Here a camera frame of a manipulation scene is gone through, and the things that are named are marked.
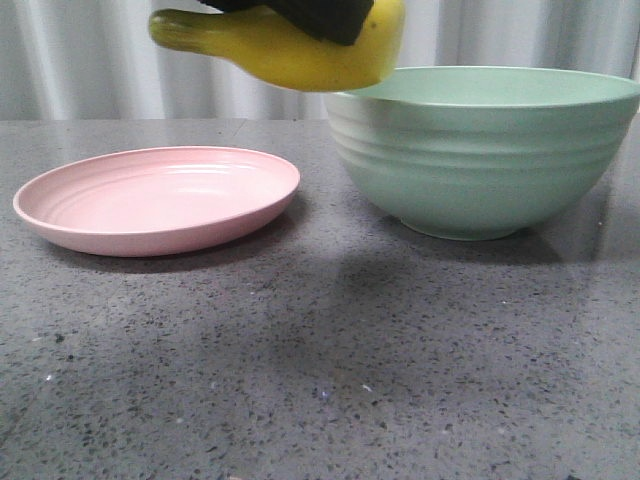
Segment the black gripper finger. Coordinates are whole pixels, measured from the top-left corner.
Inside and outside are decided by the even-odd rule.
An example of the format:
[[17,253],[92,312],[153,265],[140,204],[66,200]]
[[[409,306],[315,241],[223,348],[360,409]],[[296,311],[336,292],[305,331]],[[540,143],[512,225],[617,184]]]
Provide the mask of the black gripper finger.
[[317,40],[351,46],[374,6],[373,0],[210,0],[202,4],[221,12],[267,7]]

